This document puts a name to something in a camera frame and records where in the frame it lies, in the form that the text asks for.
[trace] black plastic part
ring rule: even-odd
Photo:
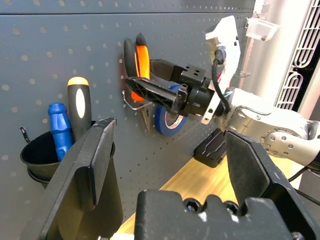
[[[97,239],[118,230],[123,211],[113,161],[115,126],[115,118],[97,121],[68,150],[20,240]]]
[[[244,214],[235,215],[209,195],[189,211],[177,192],[145,190],[136,207],[135,240],[292,240],[270,199],[247,198]]]
[[[151,59],[150,71],[158,78],[176,82],[185,69],[163,59]]]
[[[188,95],[187,90],[184,88],[180,88],[175,92],[160,82],[144,77],[127,77],[125,82],[140,97],[160,104],[172,114],[178,113]]]
[[[239,205],[248,197],[271,199],[290,232],[320,239],[318,224],[262,145],[232,131],[226,131],[224,137],[229,176]]]
[[[211,167],[217,167],[226,155],[226,144],[223,132],[217,128],[197,146],[193,152],[195,160]]]

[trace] orange plier handle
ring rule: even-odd
[[[136,36],[135,44],[131,39],[124,41],[124,66],[128,77],[138,77],[150,79],[150,58],[147,42],[142,33]],[[131,98],[137,102],[142,102],[143,97],[131,93]]]

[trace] wooden table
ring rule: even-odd
[[[287,178],[302,168],[301,165],[288,159],[276,157],[271,157],[271,159]],[[298,188],[300,179],[297,178],[292,182],[295,188]],[[178,192],[182,196],[182,199],[195,198],[201,204],[205,202],[210,194],[219,196],[223,202],[226,200],[237,202],[229,179],[226,158],[216,168],[210,168],[192,158],[160,189]],[[133,214],[122,224],[117,233],[133,234],[135,217],[136,214]]]

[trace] blue tape roll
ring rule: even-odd
[[[172,85],[171,90],[178,91],[180,85]],[[169,123],[170,113],[163,106],[158,106],[155,111],[155,127],[159,133],[164,136],[173,136],[177,134],[184,126],[187,118],[179,115],[173,123]]]

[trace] pliers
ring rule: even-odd
[[[150,58],[146,39],[142,33],[136,36],[135,44],[131,39],[124,41],[124,66],[128,77],[138,77],[150,79]],[[131,98],[137,102],[143,102],[144,98],[131,93]],[[149,109],[144,107],[141,110],[146,130],[150,131]]]

